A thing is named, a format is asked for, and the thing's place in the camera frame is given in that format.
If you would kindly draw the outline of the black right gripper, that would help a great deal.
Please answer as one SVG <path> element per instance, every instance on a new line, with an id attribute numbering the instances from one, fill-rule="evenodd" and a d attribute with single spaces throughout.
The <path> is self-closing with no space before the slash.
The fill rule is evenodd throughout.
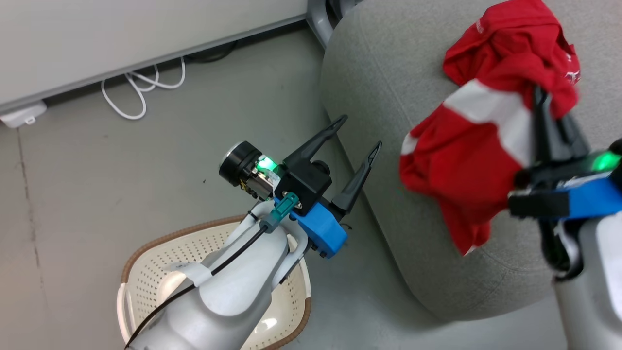
<path id="1" fill-rule="evenodd" d="M 516 174 L 516 189 L 554 187 L 573 178 L 613 171 L 622 162 L 622 138 L 615 140 L 607 149 L 593 152 L 578 122 L 570 113 L 555 121 L 561 142 L 555 156 L 552 100 L 545 89 L 535 86 L 532 108 L 535 119 L 535 166 L 522 169 Z"/>

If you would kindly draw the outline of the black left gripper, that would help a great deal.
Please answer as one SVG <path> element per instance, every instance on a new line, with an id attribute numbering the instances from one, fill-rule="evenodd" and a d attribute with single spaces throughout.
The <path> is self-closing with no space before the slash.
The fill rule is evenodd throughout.
<path id="1" fill-rule="evenodd" d="M 250 142 L 238 142 L 222 159 L 219 175 L 232 186 L 262 201 L 284 199 L 288 193 L 293 193 L 298 197 L 294 211 L 306 215 L 332 183 L 329 168 L 324 164 L 315 165 L 311 158 L 324 142 L 336 136 L 347 120 L 347 115 L 340 116 L 289 154 L 282 164 L 277 164 Z M 376 142 L 354 176 L 331 201 L 331 206 L 340 215 L 352 211 L 381 148 L 382 141 Z"/>

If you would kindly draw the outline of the red and white garment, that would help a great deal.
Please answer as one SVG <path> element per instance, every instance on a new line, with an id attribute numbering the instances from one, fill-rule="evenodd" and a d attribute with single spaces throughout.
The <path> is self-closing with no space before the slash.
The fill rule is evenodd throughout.
<path id="1" fill-rule="evenodd" d="M 542 0 L 489 7 L 448 49 L 443 69 L 458 89 L 404 138 L 399 174 L 435 199 L 461 255 L 485 244 L 507 208 L 515 174 L 533 164 L 534 86 L 561 118 L 578 103 L 574 46 Z"/>

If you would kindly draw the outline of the beige perforated laundry basket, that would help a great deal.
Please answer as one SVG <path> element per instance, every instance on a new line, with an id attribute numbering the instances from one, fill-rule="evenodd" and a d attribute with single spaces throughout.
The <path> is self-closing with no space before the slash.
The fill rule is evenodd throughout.
<path id="1" fill-rule="evenodd" d="M 116 314 L 123 341 L 181 283 L 178 264 L 202 261 L 219 250 L 243 215 L 204 222 L 170 233 L 136 250 L 124 266 L 116 297 Z M 311 315 L 311 283 L 300 261 L 272 294 L 272 302 L 241 350 L 280 350 L 304 330 Z"/>

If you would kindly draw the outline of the grey fabric sofa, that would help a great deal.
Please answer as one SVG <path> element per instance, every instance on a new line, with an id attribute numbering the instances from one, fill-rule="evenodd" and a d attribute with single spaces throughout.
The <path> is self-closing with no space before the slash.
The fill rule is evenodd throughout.
<path id="1" fill-rule="evenodd" d="M 507 208 L 489 240 L 461 255 L 438 202 L 399 174 L 406 135 L 458 86 L 443 63 L 451 46 L 491 6 L 507 0 L 364 0 L 335 27 L 325 49 L 321 98 L 329 117 L 347 115 L 340 137 L 351 161 L 381 140 L 367 200 L 413 296 L 436 317 L 500 316 L 542 300 L 553 273 L 537 224 Z M 574 46 L 581 77 L 571 109 L 589 143 L 622 137 L 622 0 L 542 0 Z"/>

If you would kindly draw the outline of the grey metal furniture leg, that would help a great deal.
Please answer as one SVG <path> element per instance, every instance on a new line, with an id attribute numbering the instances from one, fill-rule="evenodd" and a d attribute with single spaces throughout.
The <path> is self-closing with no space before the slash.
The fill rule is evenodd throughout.
<path id="1" fill-rule="evenodd" d="M 362 0 L 307 0 L 306 21 L 323 49 L 342 18 Z"/>

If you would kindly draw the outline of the white cabinet panel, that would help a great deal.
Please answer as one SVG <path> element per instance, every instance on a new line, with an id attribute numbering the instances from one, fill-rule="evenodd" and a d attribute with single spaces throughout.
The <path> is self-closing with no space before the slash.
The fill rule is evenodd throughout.
<path id="1" fill-rule="evenodd" d="M 285 26 L 307 0 L 0 0 L 0 112 Z"/>

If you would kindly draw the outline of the white power adapter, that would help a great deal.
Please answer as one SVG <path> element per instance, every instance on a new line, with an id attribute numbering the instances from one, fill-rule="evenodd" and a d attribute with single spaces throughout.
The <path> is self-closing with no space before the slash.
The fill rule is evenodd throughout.
<path id="1" fill-rule="evenodd" d="M 12 109 L 6 113 L 0 113 L 0 121 L 8 128 L 20 128 L 23 125 L 31 125 L 37 118 L 45 113 L 47 105 L 40 100 L 21 108 Z"/>

